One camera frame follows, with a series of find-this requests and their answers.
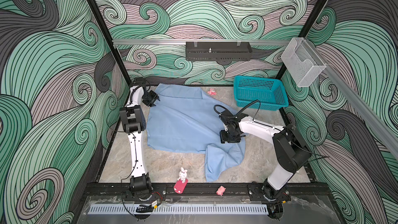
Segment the light blue long sleeve shirt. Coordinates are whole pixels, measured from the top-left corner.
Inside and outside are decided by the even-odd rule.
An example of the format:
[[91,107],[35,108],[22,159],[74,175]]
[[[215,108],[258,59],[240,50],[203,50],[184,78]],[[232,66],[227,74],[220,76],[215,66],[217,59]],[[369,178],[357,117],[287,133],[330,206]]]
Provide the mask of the light blue long sleeve shirt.
[[221,143],[224,125],[214,111],[221,105],[237,111],[209,96],[199,87],[159,84],[159,99],[150,109],[147,144],[162,151],[203,153],[207,182],[216,181],[225,170],[240,165],[245,156],[245,140],[237,144]]

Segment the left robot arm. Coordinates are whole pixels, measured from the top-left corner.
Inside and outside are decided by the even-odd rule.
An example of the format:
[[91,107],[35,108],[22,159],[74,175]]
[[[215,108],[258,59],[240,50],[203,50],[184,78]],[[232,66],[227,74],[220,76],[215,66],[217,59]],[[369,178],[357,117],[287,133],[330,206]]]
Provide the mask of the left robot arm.
[[151,180],[143,155],[146,119],[141,106],[142,101],[147,101],[149,89],[150,85],[145,78],[133,79],[127,103],[119,110],[123,131],[128,137],[132,161],[131,172],[125,179],[130,180],[129,190],[132,196],[141,200],[147,200],[152,195]]

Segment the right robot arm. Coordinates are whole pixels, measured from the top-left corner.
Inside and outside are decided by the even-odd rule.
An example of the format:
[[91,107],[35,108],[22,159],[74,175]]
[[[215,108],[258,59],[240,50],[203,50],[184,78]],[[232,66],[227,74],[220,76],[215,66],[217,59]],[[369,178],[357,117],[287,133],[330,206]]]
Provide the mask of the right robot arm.
[[224,129],[220,131],[221,143],[239,143],[245,134],[271,143],[278,164],[262,184],[260,193],[268,202],[287,201],[289,195],[286,184],[309,161],[313,153],[296,126],[272,125],[243,113],[245,109],[259,102],[255,100],[249,103],[236,114],[232,114],[224,106],[214,106],[214,111],[224,125]]

